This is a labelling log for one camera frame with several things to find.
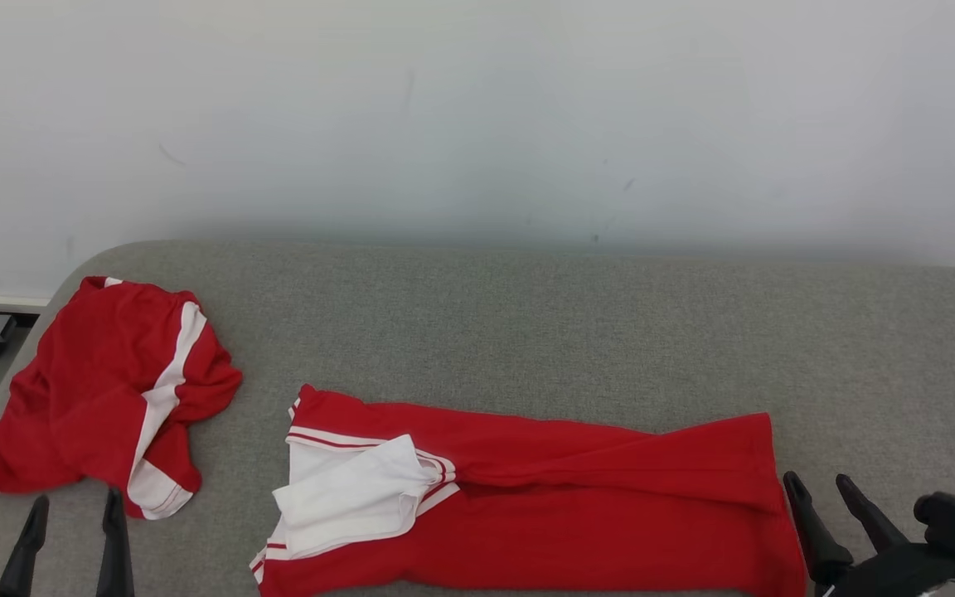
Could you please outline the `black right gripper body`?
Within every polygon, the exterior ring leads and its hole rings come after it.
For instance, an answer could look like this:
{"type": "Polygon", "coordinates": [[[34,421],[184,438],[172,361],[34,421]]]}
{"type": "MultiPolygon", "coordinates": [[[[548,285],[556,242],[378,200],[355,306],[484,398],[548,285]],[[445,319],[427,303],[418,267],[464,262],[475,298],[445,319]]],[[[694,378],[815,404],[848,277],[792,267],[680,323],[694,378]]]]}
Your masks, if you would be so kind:
{"type": "Polygon", "coordinates": [[[955,597],[955,553],[909,543],[849,568],[812,597],[955,597]]]}

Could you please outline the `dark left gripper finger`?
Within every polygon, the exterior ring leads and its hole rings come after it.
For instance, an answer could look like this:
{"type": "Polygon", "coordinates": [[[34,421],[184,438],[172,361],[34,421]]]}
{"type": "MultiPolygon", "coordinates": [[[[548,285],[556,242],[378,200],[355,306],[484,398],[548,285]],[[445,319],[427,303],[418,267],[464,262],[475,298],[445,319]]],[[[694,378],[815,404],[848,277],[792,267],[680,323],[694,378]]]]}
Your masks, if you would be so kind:
{"type": "Polygon", "coordinates": [[[36,558],[46,539],[49,507],[47,495],[34,500],[0,575],[0,597],[31,597],[36,558]]]}
{"type": "Polygon", "coordinates": [[[123,495],[110,488],[102,519],[104,551],[96,597],[135,597],[132,558],[123,495]]]}

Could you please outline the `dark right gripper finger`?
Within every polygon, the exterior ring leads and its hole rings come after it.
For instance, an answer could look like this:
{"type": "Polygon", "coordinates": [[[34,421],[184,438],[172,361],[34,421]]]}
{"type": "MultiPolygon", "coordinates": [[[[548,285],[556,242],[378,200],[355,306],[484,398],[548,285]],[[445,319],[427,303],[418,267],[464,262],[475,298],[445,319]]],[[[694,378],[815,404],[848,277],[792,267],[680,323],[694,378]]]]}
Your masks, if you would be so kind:
{"type": "Polygon", "coordinates": [[[835,485],[846,505],[846,510],[864,529],[876,552],[909,544],[906,535],[872,502],[844,473],[835,477],[835,485]]]}
{"type": "Polygon", "coordinates": [[[851,552],[838,544],[812,505],[806,484],[793,471],[782,477],[808,578],[815,585],[834,585],[854,564],[851,552]]]}

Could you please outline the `red shorts with white stripes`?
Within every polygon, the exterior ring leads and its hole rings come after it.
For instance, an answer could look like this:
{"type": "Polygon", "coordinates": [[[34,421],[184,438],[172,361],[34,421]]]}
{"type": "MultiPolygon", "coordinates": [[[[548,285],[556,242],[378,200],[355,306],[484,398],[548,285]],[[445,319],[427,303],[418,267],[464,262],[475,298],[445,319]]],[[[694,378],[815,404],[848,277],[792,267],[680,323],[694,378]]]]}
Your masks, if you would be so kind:
{"type": "Polygon", "coordinates": [[[242,381],[196,295],[85,277],[10,382],[0,493],[92,478],[120,490],[130,517],[171,517],[202,483],[190,426],[242,381]]]}

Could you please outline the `red jersey with white sleeves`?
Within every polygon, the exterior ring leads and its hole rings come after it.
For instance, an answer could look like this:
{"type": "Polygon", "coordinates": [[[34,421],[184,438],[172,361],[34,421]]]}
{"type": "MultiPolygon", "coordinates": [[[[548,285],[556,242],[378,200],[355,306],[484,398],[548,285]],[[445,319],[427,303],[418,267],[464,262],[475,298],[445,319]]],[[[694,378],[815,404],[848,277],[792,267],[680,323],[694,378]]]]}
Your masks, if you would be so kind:
{"type": "Polygon", "coordinates": [[[667,434],[303,386],[261,597],[468,590],[803,597],[765,413],[667,434]]]}

